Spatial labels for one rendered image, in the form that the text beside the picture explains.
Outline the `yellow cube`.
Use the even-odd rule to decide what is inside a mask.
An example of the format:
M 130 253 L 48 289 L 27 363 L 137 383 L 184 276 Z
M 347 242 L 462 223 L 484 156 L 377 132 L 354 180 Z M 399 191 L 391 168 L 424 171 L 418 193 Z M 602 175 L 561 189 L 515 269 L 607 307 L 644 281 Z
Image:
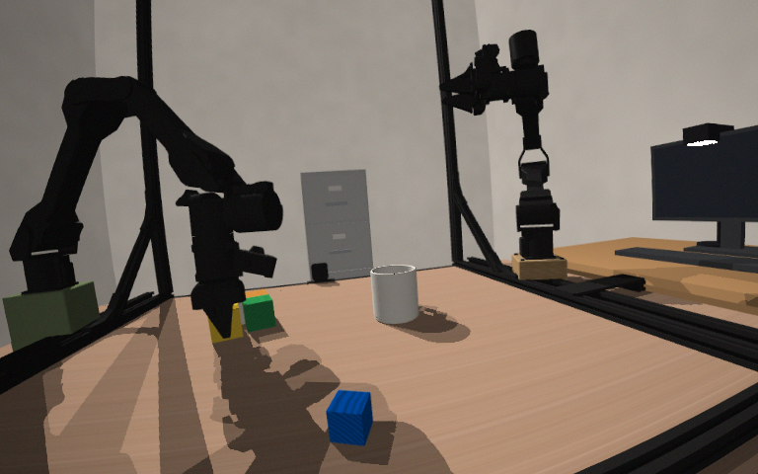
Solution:
M 221 337 L 221 335 L 218 333 L 217 329 L 212 324 L 212 322 L 209 320 L 209 318 L 208 318 L 208 324 L 209 324 L 209 330 L 210 330 L 210 336 L 211 336 L 212 344 L 213 343 L 218 343 L 218 342 L 222 342 L 222 341 L 227 341 L 227 340 L 243 337 L 243 330 L 242 330 L 240 310 L 239 310 L 238 303 L 235 303 L 233 305 L 232 325 L 231 325 L 232 330 L 231 330 L 231 337 L 230 338 L 223 339 Z

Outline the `orange cube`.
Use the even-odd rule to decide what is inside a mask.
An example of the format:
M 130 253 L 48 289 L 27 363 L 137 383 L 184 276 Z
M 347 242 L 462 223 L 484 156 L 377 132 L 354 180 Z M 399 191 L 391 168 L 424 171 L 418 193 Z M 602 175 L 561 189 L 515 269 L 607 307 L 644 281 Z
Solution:
M 260 295 L 266 295 L 268 294 L 265 289 L 256 290 L 256 291 L 250 291 L 246 292 L 246 298 L 254 297 L 254 296 L 260 296 Z

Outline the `blue cube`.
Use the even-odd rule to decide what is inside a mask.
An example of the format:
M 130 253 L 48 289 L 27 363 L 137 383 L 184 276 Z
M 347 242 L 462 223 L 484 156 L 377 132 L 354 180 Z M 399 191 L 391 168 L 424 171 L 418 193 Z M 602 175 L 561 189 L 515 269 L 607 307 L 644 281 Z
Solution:
M 326 413 L 330 442 L 365 446 L 373 423 L 370 392 L 339 390 Z

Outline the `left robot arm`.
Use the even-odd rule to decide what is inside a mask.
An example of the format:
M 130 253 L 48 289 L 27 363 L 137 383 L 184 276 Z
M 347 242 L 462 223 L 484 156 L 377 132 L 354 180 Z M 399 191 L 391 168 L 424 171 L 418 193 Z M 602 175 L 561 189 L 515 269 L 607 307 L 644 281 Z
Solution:
M 519 254 L 525 260 L 555 259 L 553 230 L 560 230 L 560 209 L 556 202 L 553 204 L 551 191 L 542 190 L 543 184 L 548 182 L 550 176 L 550 164 L 549 157 L 542 148 L 541 135 L 539 135 L 539 113 L 543 110 L 543 100 L 550 94 L 548 72 L 545 72 L 544 64 L 538 65 L 539 51 L 535 31 L 517 32 L 509 38 L 508 42 L 511 68 L 516 82 L 515 97 L 511 103 L 515 104 L 516 112 L 522 116 L 524 132 L 523 151 L 518 160 L 519 179 L 522 177 L 522 184 L 527 186 L 527 191 L 533 190 L 533 192 L 522 191 L 519 205 L 516 206 L 517 232 L 521 232 Z M 499 66 L 496 58 L 498 54 L 497 44 L 483 44 L 482 49 L 475 52 L 476 57 L 484 55 L 490 59 L 491 74 L 499 73 L 506 68 L 506 66 Z M 517 71 L 518 69 L 520 71 Z M 525 150 L 539 148 L 546 156 L 547 162 L 520 164 Z M 546 167 L 548 167 L 548 175 Z M 554 226 L 520 227 L 520 225 L 541 224 Z

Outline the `grey cup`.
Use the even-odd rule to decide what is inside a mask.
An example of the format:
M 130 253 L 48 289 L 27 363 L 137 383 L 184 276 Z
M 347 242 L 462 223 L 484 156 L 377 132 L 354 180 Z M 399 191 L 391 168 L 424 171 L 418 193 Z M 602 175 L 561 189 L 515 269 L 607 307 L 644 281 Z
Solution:
M 410 273 L 406 273 L 409 272 Z M 400 275 L 376 275 L 399 274 Z M 371 270 L 373 312 L 375 319 L 386 324 L 401 324 L 418 316 L 417 269 L 394 265 Z

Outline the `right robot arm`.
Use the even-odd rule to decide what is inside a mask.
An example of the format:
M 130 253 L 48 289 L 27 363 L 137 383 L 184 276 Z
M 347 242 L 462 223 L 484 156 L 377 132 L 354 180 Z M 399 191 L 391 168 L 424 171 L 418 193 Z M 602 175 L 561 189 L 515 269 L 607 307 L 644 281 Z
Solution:
M 101 141 L 117 131 L 124 118 L 137 116 L 159 140 L 184 185 L 211 192 L 185 190 L 176 201 L 176 206 L 189 207 L 191 237 L 280 227 L 283 207 L 273 183 L 247 185 L 232 158 L 194 134 L 150 85 L 130 76 L 78 78 L 65 88 L 62 111 L 67 129 L 42 200 L 26 212 L 9 250 L 13 262 L 23 261 L 28 290 L 22 294 L 79 283 L 69 258 L 77 254 L 83 229 L 75 208 Z M 276 257 L 266 255 L 262 247 L 248 251 L 237 241 L 235 245 L 234 277 L 243 272 L 273 277 Z M 58 253 L 32 255 L 49 249 Z

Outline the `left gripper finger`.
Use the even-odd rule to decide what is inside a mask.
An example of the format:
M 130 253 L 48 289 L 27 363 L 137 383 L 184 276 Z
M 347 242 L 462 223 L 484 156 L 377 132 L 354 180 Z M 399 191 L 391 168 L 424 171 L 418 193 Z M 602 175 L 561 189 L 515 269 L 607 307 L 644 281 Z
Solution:
M 469 67 L 463 74 L 440 84 L 439 90 L 475 96 L 473 62 L 470 63 Z
M 469 112 L 470 114 L 473 113 L 472 96 L 469 95 L 457 94 L 450 96 L 442 99 L 442 104 Z

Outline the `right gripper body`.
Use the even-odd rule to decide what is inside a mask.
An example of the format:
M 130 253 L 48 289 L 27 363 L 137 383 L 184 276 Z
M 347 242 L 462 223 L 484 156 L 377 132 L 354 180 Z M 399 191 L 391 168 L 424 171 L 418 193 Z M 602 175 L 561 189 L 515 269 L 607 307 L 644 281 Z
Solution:
M 246 301 L 243 282 L 232 276 L 234 233 L 191 238 L 197 282 L 190 294 L 192 310 Z

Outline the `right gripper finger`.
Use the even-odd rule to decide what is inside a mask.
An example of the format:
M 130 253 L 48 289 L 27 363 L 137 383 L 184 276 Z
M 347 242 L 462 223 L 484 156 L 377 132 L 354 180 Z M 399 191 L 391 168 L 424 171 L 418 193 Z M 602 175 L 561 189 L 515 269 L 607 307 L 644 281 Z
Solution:
M 231 337 L 233 305 L 203 309 L 223 339 Z

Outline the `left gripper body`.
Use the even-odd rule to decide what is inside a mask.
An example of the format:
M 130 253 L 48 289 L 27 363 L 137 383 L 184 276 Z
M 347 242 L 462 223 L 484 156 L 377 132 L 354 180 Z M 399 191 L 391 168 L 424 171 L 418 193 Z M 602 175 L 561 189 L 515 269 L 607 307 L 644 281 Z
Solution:
M 476 66 L 473 68 L 475 96 L 472 96 L 472 106 L 474 116 L 481 115 L 485 111 L 486 105 L 492 101 L 503 100 L 504 103 L 508 103 L 509 99 L 514 99 L 516 90 L 514 71 L 503 68 L 503 72 L 491 74 L 490 60 L 484 55 L 475 57 L 474 66 Z

